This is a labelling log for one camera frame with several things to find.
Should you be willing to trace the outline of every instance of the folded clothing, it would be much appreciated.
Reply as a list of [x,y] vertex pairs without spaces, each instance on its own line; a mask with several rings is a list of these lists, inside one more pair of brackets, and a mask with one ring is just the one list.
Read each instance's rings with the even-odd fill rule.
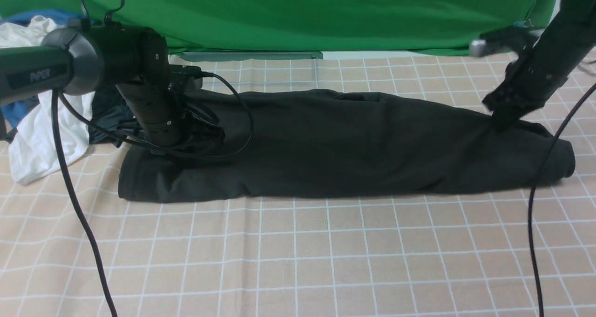
[[[243,144],[249,124],[234,96],[205,91],[187,96],[221,119],[222,152]],[[241,96],[255,118],[244,151],[228,159],[192,160],[132,147],[122,164],[119,196],[170,203],[525,188],[554,140],[541,124],[519,121],[498,133],[489,115],[390,94],[317,89]],[[539,185],[551,185],[574,170],[572,145],[559,140]]]

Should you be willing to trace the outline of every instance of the green screen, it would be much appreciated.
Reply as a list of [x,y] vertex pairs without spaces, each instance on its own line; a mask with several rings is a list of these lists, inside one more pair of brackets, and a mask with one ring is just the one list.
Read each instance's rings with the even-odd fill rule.
[[[555,0],[126,0],[115,18],[154,28],[183,50],[426,50],[461,54],[479,33],[530,19],[545,26]],[[87,0],[100,19],[118,0]],[[0,0],[0,14],[80,0]]]

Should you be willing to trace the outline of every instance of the black cable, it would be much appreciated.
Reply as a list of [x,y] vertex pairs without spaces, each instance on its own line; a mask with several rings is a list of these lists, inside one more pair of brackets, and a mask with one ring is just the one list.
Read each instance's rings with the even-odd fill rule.
[[75,110],[75,108],[73,108],[72,105],[70,105],[70,102],[68,102],[68,100],[64,96],[64,93],[59,92],[58,95],[60,97],[60,101],[62,101],[62,104],[64,104],[64,107],[66,107],[66,109],[72,115],[74,115],[74,117],[77,118],[77,120],[79,120],[83,124],[87,125],[89,128],[93,128],[97,132],[100,132],[103,135],[111,137],[112,139],[115,139],[117,141],[121,141],[123,143],[128,143],[130,145],[135,145],[135,146],[139,146],[139,147],[143,147],[143,148],[147,148],[147,149],[154,149],[154,150],[166,153],[166,154],[182,156],[185,158],[194,158],[194,159],[202,159],[204,157],[204,156],[202,156],[202,153],[211,151],[213,149],[213,147],[207,147],[205,150],[199,152],[198,154],[197,153],[189,154],[189,153],[185,153],[185,152],[173,151],[172,148],[178,148],[179,147],[178,145],[173,146],[173,147],[160,147],[160,146],[152,145],[151,143],[145,142],[145,141],[141,142],[141,141],[134,141],[134,140],[127,139],[127,137],[125,137],[125,136],[119,135],[115,132],[110,132],[110,131],[106,130],[105,128],[102,128],[101,126],[98,126],[97,124],[95,124],[95,122],[91,122],[91,121],[85,119],[85,117],[83,117],[81,114],[79,114]]
[[230,91],[232,91],[232,94],[234,94],[234,96],[238,99],[238,102],[240,103],[240,105],[242,105],[242,107],[246,110],[247,116],[249,118],[249,135],[246,137],[246,140],[245,140],[244,144],[242,145],[242,147],[240,147],[239,149],[237,149],[236,151],[234,151],[232,153],[223,154],[223,155],[206,155],[207,152],[214,149],[214,147],[211,146],[211,147],[207,147],[206,149],[204,149],[198,153],[190,154],[190,153],[175,151],[175,149],[180,148],[181,145],[175,145],[172,147],[159,147],[159,146],[153,145],[147,141],[139,141],[139,139],[138,140],[130,140],[126,136],[119,135],[115,132],[110,132],[110,131],[96,125],[94,122],[91,122],[91,121],[85,119],[85,117],[83,117],[81,114],[79,114],[72,107],[72,105],[70,105],[70,103],[64,96],[64,93],[59,92],[58,94],[60,97],[60,101],[62,101],[62,104],[64,104],[64,107],[66,107],[66,109],[72,115],[74,115],[74,117],[77,118],[80,122],[87,125],[89,128],[92,128],[92,129],[96,130],[97,132],[100,132],[103,135],[111,137],[117,141],[121,141],[123,143],[128,143],[130,145],[140,146],[143,148],[153,149],[153,150],[160,151],[160,152],[170,154],[170,155],[181,156],[184,158],[194,158],[194,159],[229,158],[230,156],[240,153],[241,151],[243,151],[244,148],[247,147],[247,145],[251,141],[253,133],[255,132],[255,120],[253,118],[253,114],[251,113],[251,109],[249,109],[248,105],[244,102],[244,99],[242,99],[242,97],[237,92],[237,90],[234,89],[234,87],[228,81],[226,81],[223,77],[221,77],[217,74],[214,74],[214,73],[203,73],[202,75],[203,75],[203,77],[214,77],[215,79],[220,80],[223,84],[225,84],[225,86],[227,86],[229,88]]
[[594,85],[590,89],[588,89],[585,94],[583,94],[583,96],[579,99],[579,101],[577,101],[577,103],[575,103],[575,106],[571,109],[571,111],[569,112],[567,117],[565,117],[565,119],[562,121],[562,124],[559,126],[557,132],[554,135],[553,143],[551,144],[551,147],[549,147],[549,150],[547,151],[547,155],[545,155],[545,157],[542,161],[542,164],[540,165],[538,174],[536,175],[536,180],[534,181],[534,185],[532,186],[532,189],[530,190],[530,197],[528,199],[528,240],[530,242],[530,257],[532,258],[532,268],[534,269],[534,280],[536,281],[536,293],[538,296],[538,311],[539,311],[540,317],[544,317],[544,303],[542,300],[542,287],[540,285],[540,275],[538,273],[538,263],[536,262],[536,251],[534,249],[534,230],[532,230],[532,208],[534,207],[534,195],[536,194],[536,188],[538,187],[538,181],[540,179],[540,174],[542,174],[542,171],[547,163],[547,160],[549,159],[549,156],[551,155],[551,152],[553,151],[553,148],[555,147],[555,144],[557,143],[559,137],[561,136],[562,132],[566,128],[567,124],[569,124],[569,121],[571,121],[571,118],[573,118],[575,113],[577,113],[577,110],[579,110],[581,105],[583,105],[583,103],[590,97],[590,95],[592,95],[594,93],[595,90],[596,90],[596,83],[594,83]]
[[73,208],[75,210],[74,212],[76,213],[77,217],[79,217],[81,225],[83,225],[83,229],[85,230],[85,234],[87,234],[87,238],[89,238],[89,243],[91,244],[91,249],[93,250],[93,255],[95,257],[95,264],[97,265],[97,272],[100,274],[102,289],[104,291],[104,296],[106,296],[106,302],[108,304],[108,307],[110,308],[110,313],[112,317],[117,317],[118,313],[115,310],[114,301],[111,298],[110,289],[108,287],[108,281],[106,279],[106,273],[104,272],[102,256],[100,255],[100,249],[97,245],[97,241],[95,240],[95,236],[93,235],[91,227],[89,226],[87,219],[85,219],[85,214],[83,213],[83,209],[81,209],[81,205],[79,204],[79,200],[77,199],[72,179],[70,179],[70,174],[68,173],[68,164],[66,163],[66,158],[64,157],[64,149],[62,148],[62,140],[60,139],[60,126],[58,125],[58,96],[60,96],[60,92],[58,90],[53,90],[51,105],[52,131],[54,134],[54,144],[56,146],[58,163],[60,164],[62,177],[64,177],[66,190],[68,190],[68,196],[70,196],[70,201],[72,201],[73,203]]
[[214,74],[214,73],[207,73],[207,72],[203,72],[202,75],[204,77],[215,77],[215,79],[220,80],[223,84],[225,84],[225,86],[227,86],[229,88],[230,91],[232,91],[232,94],[234,94],[234,96],[236,96],[236,98],[238,99],[238,102],[240,103],[240,105],[242,105],[242,107],[245,109],[246,114],[249,117],[249,135],[246,137],[246,141],[244,142],[244,145],[242,145],[242,147],[240,147],[239,149],[237,149],[236,151],[230,153],[230,154],[223,154],[223,155],[206,155],[204,156],[205,158],[228,158],[230,156],[236,155],[238,153],[240,153],[241,151],[243,151],[244,148],[246,148],[246,146],[249,144],[249,142],[251,142],[251,138],[253,137],[253,133],[255,132],[255,119],[253,118],[253,114],[251,113],[251,109],[249,109],[248,105],[246,105],[246,102],[244,102],[244,99],[242,99],[242,97],[240,96],[240,94],[238,94],[238,92],[236,91],[236,89],[234,89],[234,87],[228,82],[226,81],[223,77]]

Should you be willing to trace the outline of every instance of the white grid line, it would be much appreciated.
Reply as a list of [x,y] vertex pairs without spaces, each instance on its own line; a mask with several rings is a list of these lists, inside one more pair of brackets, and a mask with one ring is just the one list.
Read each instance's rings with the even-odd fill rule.
[[[160,205],[159,207],[159,213],[161,215],[161,213],[163,212],[163,204]],[[147,272],[145,272],[145,279],[143,280],[143,290],[141,293],[141,300],[139,301],[139,306],[138,306],[138,310],[136,312],[137,317],[140,317],[141,315],[141,309],[143,307],[143,298],[145,297],[145,290],[147,290],[147,281],[149,280],[149,271],[150,268],[149,266],[151,265],[151,260],[153,259],[153,251],[155,251],[155,243],[157,241],[157,232],[159,231],[159,222],[161,219],[161,216],[158,215],[157,216],[157,223],[155,225],[155,232],[153,232],[153,242],[151,243],[151,251],[149,252],[149,260],[147,260]]]
[[402,257],[404,259],[404,265],[406,267],[406,274],[408,275],[408,284],[409,284],[409,288],[410,288],[410,294],[412,295],[412,303],[413,303],[413,310],[416,313],[416,315],[418,314],[418,305],[416,304],[416,296],[413,292],[413,281],[412,281],[412,276],[410,275],[410,271],[409,271],[409,266],[408,266],[408,258],[406,257],[406,249],[404,246],[404,239],[402,238],[402,231],[400,230],[400,221],[398,219],[398,211],[396,206],[393,204],[393,217],[395,218],[395,224],[398,227],[398,237],[400,239],[400,247],[402,250]]
[[[263,198],[260,198],[259,207],[263,208]],[[260,263],[261,263],[261,236],[263,232],[263,213],[262,211],[259,212],[259,247],[257,251],[257,295],[256,295],[256,303],[255,303],[255,316],[259,316],[259,288],[260,288]]]
[[[191,250],[191,246],[192,246],[191,236],[192,236],[192,230],[194,230],[194,219],[196,217],[196,203],[194,203],[194,210],[195,211],[193,211],[193,213],[192,213],[192,221],[190,222],[190,230],[188,231],[187,255],[186,255],[186,258],[184,260],[183,280],[182,280],[182,284],[180,286],[180,294],[181,295],[180,295],[180,299],[178,300],[178,310],[177,310],[177,313],[176,313],[177,316],[180,316],[180,310],[183,307],[183,296],[182,296],[182,293],[184,292],[184,287],[186,285],[186,279],[187,279],[188,259],[190,258],[190,250]],[[225,233],[228,232],[228,216],[229,215],[230,215],[230,213],[227,212],[226,213],[226,219],[225,219],[225,230],[224,230]],[[223,238],[223,242],[224,242],[223,243],[223,249],[225,251],[225,242],[226,242],[226,237],[225,236]],[[222,264],[222,275],[224,274],[224,272],[223,272],[224,271],[223,270],[224,269],[224,266],[225,266],[225,264]]]
[[[230,203],[231,201],[228,200],[228,209],[230,209]],[[221,315],[221,305],[222,305],[222,290],[224,289],[224,272],[225,272],[225,254],[226,251],[228,249],[228,224],[230,223],[230,212],[227,211],[226,212],[226,216],[225,216],[225,235],[223,238],[223,253],[222,253],[222,262],[221,262],[221,275],[219,277],[219,294],[217,296],[217,317],[219,317]]]
[[326,215],[327,215],[327,232],[328,232],[328,239],[329,239],[329,260],[332,266],[332,284],[333,284],[333,302],[334,308],[336,312],[336,317],[339,317],[339,309],[337,306],[337,286],[336,286],[336,279],[335,279],[335,262],[333,257],[333,244],[332,244],[332,216],[330,215],[330,207],[326,207]]

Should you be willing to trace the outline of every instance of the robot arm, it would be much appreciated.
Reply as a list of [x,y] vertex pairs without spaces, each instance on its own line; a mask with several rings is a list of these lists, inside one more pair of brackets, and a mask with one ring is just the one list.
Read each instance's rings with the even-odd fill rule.
[[510,49],[518,55],[505,80],[483,103],[497,130],[544,107],[596,43],[596,0],[561,0],[560,11],[538,38],[529,30],[509,27],[481,35],[470,44],[472,56]]

